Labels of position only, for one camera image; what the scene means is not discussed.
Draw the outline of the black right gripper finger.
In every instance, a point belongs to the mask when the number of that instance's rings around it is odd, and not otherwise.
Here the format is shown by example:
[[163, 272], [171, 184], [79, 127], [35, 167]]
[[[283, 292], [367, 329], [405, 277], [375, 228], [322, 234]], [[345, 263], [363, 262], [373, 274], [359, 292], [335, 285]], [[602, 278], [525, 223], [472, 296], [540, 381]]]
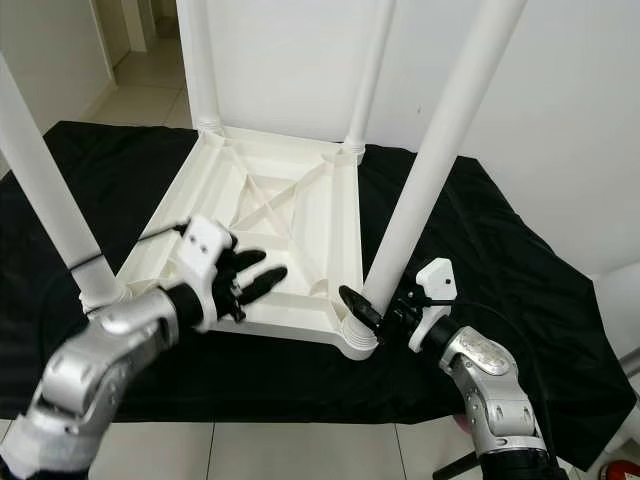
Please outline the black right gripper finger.
[[372, 303], [367, 298], [355, 291], [355, 289], [348, 287], [348, 285], [340, 285], [338, 293], [340, 300], [351, 312], [351, 315], [360, 321], [362, 325], [365, 325], [372, 334], [385, 333], [383, 316], [375, 310], [375, 307], [372, 306]]

